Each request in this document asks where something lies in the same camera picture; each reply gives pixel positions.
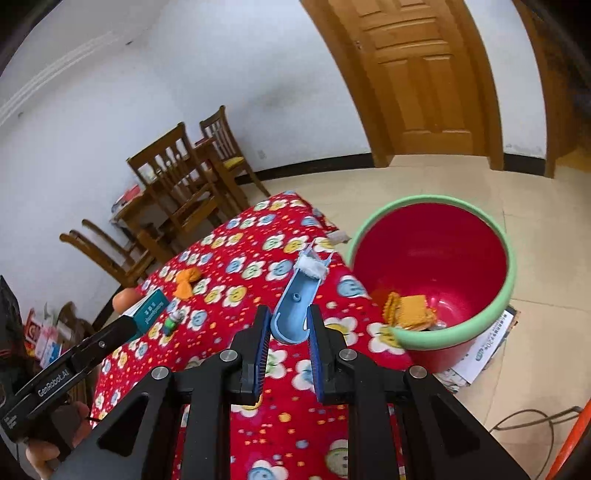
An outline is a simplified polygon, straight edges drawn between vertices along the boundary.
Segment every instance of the cable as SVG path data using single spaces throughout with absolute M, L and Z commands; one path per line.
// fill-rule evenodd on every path
M 506 416 L 504 419 L 502 419 L 500 422 L 498 422 L 495 426 L 493 426 L 493 428 L 491 428 L 488 433 L 492 433 L 493 430 L 497 430 L 499 432 L 505 431 L 505 430 L 515 430 L 515 429 L 521 429 L 524 427 L 531 427 L 533 425 L 538 425 L 540 423 L 544 423 L 544 422 L 548 422 L 548 426 L 550 427 L 550 449 L 548 450 L 548 455 L 546 456 L 546 460 L 544 462 L 544 465 L 542 466 L 540 472 L 534 477 L 534 480 L 538 480 L 538 478 L 540 478 L 540 476 L 542 475 L 542 472 L 544 471 L 544 469 L 546 468 L 546 465 L 548 465 L 548 461 L 550 461 L 550 456 L 552 455 L 552 448 L 554 447 L 554 425 L 558 425 L 560 423 L 564 423 L 565 421 L 569 421 L 569 420 L 573 420 L 576 417 L 579 416 L 579 413 L 581 413 L 582 408 L 581 407 L 571 407 L 568 410 L 564 410 L 561 411 L 559 413 L 556 413 L 554 415 L 546 415 L 543 411 L 541 410 L 536 410 L 535 408 L 525 408 L 523 410 L 519 410 L 516 411 L 514 413 L 512 413 L 509 416 Z M 526 413 L 526 412 L 532 412 L 532 413 L 538 413 L 540 415 L 542 415 L 544 418 L 540 419 L 540 420 L 534 420 L 534 421 L 529 421 L 527 423 L 521 423 L 518 425 L 511 425 L 509 427 L 500 427 L 500 425 L 504 422 L 506 422 L 507 420 L 515 417 L 516 415 L 519 415 L 521 413 Z M 554 419 L 558 419 L 560 417 L 565 416 L 566 414 L 569 414 L 571 412 L 576 413 L 576 415 L 573 415 L 571 417 L 568 417 L 566 419 L 561 419 L 559 421 L 552 421 Z

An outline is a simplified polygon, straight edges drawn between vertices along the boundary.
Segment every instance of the table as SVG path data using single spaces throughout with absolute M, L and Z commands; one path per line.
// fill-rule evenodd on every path
M 161 287 L 180 310 L 183 322 L 171 336 L 160 333 L 161 315 L 142 338 L 118 348 L 102 364 L 92 417 L 102 419 L 156 365 L 173 371 L 199 367 L 226 349 L 252 323 L 256 308 L 275 308 L 291 277 L 298 253 L 310 243 L 325 258 L 333 252 L 326 235 L 337 228 L 294 192 L 258 203 L 216 228 L 211 235 L 170 260 L 138 287 Z M 173 298 L 176 274 L 198 266 L 202 279 L 188 301 Z M 326 325 L 341 331 L 349 346 L 385 367 L 406 369 L 411 359 L 387 335 L 381 312 L 361 283 L 335 253 L 329 275 L 314 302 Z M 346 478 L 348 410 L 316 401 L 308 346 L 271 339 L 262 397 L 255 407 L 232 406 L 231 477 L 256 480 Z M 186 407 L 181 426 L 189 415 Z M 184 429 L 174 461 L 178 479 Z
M 212 168 L 204 169 L 204 173 L 208 176 L 208 180 L 212 183 L 215 183 L 217 181 L 217 174 L 217 176 L 223 181 L 223 184 L 230 191 L 232 197 L 238 203 L 238 206 L 242 210 L 246 210 L 249 207 L 248 200 L 244 195 L 244 192 L 234 181 L 230 172 L 224 168 L 222 162 L 219 160 L 219 157 L 217 156 L 213 147 L 213 139 L 204 138 L 197 142 L 195 144 L 195 153 L 197 158 L 200 160 L 207 160 L 212 166 Z M 185 162 L 189 160 L 191 160 L 191 158 L 188 155 L 183 158 L 183 161 Z M 158 179 L 154 180 L 150 186 L 156 195 L 163 191 L 163 187 L 160 185 Z M 129 230 L 137 238 L 138 242 L 150 253 L 152 253 L 154 258 L 159 263 L 165 264 L 174 255 L 174 253 L 172 250 L 159 244 L 158 241 L 150 235 L 150 232 L 144 228 L 139 221 L 142 212 L 155 203 L 156 202 L 152 195 L 144 190 L 139 195 L 135 196 L 118 212 L 116 212 L 112 216 L 112 221 L 125 223 Z

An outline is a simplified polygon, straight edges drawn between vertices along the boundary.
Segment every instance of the metal screw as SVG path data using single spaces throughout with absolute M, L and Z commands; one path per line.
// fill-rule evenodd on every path
M 231 362 L 238 358 L 238 354 L 234 350 L 224 350 L 220 353 L 220 358 L 222 362 Z
M 357 358 L 357 352 L 355 350 L 351 350 L 351 348 L 343 348 L 339 352 L 339 357 L 349 362 Z
M 155 380 L 162 380 L 166 378 L 168 375 L 168 368 L 166 367 L 156 367 L 152 370 L 152 378 Z
M 413 365 L 408 372 L 414 378 L 425 378 L 427 376 L 427 370 L 425 367 L 421 367 L 421 365 Z

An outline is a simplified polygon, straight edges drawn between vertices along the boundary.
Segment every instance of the black bag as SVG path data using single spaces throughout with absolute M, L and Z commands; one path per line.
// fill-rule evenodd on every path
M 17 298 L 0 275 L 0 407 L 34 376 L 24 339 Z

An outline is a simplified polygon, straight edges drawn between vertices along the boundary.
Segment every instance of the chair seat cushion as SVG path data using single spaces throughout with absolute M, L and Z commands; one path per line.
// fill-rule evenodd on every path
M 228 160 L 224 160 L 223 166 L 226 167 L 227 170 L 231 170 L 237 165 L 240 165 L 244 161 L 244 157 L 232 157 Z

